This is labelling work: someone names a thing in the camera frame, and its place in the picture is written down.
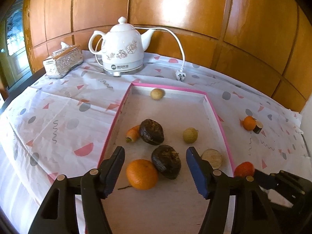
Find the patterned white tablecloth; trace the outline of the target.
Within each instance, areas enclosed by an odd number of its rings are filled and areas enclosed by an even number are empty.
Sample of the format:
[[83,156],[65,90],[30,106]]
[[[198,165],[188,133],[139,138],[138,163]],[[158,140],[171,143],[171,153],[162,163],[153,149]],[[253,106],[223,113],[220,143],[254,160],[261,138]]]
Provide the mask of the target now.
[[[180,60],[146,54],[138,74],[103,74],[89,52],[62,79],[41,76],[1,114],[1,208],[19,233],[27,233],[44,196],[60,174],[79,176],[98,162],[108,131],[131,83],[152,83],[207,92],[226,136],[232,164],[249,161],[265,173],[285,170],[311,179],[311,147],[301,115],[222,73]],[[252,116],[259,134],[246,131]]]

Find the small tan potato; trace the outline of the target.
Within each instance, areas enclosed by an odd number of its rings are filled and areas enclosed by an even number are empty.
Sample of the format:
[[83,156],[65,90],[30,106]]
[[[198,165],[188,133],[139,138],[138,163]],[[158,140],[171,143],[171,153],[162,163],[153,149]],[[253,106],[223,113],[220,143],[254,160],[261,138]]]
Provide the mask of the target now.
[[154,100],[160,100],[164,97],[164,95],[165,95],[164,90],[159,89],[159,88],[155,88],[155,89],[151,90],[151,92],[150,92],[150,96]]

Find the yellow-green round fruit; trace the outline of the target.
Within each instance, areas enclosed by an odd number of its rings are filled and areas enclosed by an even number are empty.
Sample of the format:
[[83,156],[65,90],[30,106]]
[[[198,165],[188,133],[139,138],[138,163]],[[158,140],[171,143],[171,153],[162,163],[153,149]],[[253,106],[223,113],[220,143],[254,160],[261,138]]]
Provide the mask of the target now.
[[183,140],[187,144],[192,144],[198,139],[198,130],[189,127],[183,131]]

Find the white ceramic electric kettle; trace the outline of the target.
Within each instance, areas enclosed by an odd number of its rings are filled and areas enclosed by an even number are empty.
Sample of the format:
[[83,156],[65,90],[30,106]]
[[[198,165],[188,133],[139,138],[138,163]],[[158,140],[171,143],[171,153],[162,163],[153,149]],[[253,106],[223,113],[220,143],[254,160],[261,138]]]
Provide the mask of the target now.
[[[142,68],[144,51],[149,47],[154,32],[155,29],[150,28],[144,34],[140,34],[122,16],[109,32],[94,31],[88,48],[92,54],[102,57],[99,64],[104,73],[117,77]],[[99,51],[95,51],[93,40],[98,35],[102,37],[102,45]]]

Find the glass door at left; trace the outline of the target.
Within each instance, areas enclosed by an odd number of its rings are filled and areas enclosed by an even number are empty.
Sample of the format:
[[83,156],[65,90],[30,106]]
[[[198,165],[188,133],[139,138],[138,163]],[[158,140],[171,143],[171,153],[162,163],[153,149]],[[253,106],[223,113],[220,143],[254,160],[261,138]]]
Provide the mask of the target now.
[[15,0],[1,21],[1,69],[8,88],[30,72],[23,29],[24,0]]

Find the large purple cut yam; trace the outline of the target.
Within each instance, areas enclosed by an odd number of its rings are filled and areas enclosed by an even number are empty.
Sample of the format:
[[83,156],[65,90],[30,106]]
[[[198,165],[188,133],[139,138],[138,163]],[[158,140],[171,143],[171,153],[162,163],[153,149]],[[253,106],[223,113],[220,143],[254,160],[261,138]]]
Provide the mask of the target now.
[[223,158],[219,151],[209,148],[203,152],[201,159],[208,161],[212,168],[219,169],[223,164]]

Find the dark brown fruit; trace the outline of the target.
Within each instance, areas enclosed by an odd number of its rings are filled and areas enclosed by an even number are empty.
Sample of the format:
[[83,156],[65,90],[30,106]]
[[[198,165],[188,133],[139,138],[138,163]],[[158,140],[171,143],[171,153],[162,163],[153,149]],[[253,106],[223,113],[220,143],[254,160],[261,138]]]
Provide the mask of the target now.
[[152,119],[145,119],[140,124],[139,133],[142,140],[150,145],[160,145],[164,142],[162,126]]
[[169,145],[157,147],[152,152],[151,161],[159,173],[167,179],[176,179],[181,170],[179,153]]

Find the pink shallow tray box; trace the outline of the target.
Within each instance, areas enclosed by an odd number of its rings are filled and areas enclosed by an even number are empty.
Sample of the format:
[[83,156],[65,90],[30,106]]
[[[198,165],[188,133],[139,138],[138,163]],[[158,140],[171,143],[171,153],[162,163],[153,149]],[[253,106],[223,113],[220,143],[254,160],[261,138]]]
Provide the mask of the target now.
[[[163,93],[160,100],[152,90]],[[208,200],[197,191],[188,168],[189,144],[183,132],[193,128],[198,154],[222,156],[221,170],[232,175],[232,160],[221,123],[208,95],[174,86],[129,86],[106,140],[102,159],[115,148],[125,161],[114,191],[102,201],[113,233],[199,233]]]

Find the small red tomato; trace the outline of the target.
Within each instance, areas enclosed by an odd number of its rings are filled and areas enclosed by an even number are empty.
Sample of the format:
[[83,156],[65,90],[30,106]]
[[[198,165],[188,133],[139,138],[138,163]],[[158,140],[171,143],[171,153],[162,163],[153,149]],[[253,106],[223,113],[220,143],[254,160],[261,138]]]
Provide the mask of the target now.
[[243,162],[239,164],[234,170],[234,177],[253,176],[255,168],[251,162]]

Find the orange tangerine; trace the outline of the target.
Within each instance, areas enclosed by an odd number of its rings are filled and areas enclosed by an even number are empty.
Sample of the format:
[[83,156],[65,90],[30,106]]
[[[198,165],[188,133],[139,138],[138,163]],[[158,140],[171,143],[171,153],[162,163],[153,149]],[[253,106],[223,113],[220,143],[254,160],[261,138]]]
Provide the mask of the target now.
[[154,188],[158,182],[158,171],[151,161],[138,159],[126,167],[128,182],[138,190]]
[[247,116],[243,120],[243,127],[246,131],[252,131],[256,127],[256,120],[252,116]]

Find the small orange carrot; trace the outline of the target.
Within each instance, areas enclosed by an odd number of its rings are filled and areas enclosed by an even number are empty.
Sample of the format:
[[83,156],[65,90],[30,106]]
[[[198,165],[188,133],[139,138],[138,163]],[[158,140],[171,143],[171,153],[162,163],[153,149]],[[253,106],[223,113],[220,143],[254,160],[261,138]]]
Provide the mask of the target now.
[[129,129],[126,133],[126,142],[133,143],[140,138],[140,125],[136,125]]

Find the silver tissue box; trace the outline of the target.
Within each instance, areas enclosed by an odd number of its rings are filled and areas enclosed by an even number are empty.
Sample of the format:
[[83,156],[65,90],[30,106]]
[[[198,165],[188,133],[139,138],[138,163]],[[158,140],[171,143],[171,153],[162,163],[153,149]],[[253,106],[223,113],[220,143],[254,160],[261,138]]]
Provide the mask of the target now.
[[61,79],[76,66],[83,63],[83,53],[80,45],[68,45],[61,42],[61,49],[43,60],[46,75],[50,79]]

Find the small purple cut yam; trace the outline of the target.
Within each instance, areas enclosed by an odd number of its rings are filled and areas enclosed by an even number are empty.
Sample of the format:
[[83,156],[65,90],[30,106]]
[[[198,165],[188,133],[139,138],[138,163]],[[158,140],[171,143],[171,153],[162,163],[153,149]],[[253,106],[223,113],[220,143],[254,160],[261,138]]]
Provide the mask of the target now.
[[254,132],[255,134],[259,134],[259,133],[261,132],[262,129],[263,129],[263,124],[262,124],[260,121],[256,120],[256,121],[255,121],[255,127],[254,127],[254,129],[253,129],[253,132]]

